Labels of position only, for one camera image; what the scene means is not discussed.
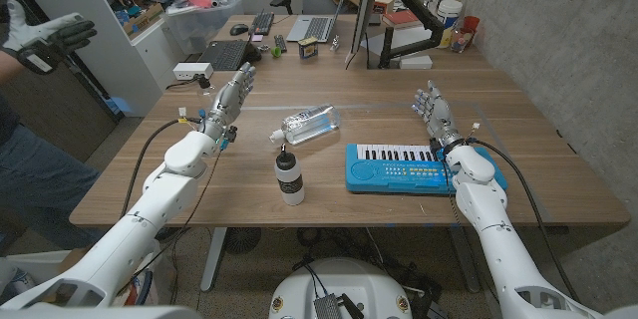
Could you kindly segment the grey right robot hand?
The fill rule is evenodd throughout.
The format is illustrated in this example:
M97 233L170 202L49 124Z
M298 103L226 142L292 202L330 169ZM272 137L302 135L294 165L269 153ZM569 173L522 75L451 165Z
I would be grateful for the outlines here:
M462 142L448 101L432 80L426 90L418 89L412 109L423 119L429 135L441 145Z

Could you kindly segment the white black gloved hand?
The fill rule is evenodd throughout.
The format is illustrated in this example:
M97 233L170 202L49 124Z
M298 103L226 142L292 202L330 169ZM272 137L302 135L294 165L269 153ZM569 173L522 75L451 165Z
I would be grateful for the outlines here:
M28 69L39 75L53 73L67 55L90 44L95 24L71 13L39 25L28 25L23 6L8 0L8 38L1 46L1 80Z

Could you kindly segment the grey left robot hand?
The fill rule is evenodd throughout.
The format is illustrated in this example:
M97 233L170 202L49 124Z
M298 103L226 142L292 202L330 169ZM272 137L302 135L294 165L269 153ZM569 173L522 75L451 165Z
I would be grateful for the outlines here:
M238 118L246 97L253 89L256 68L245 62L215 96L198 130L213 140L222 137L224 131Z

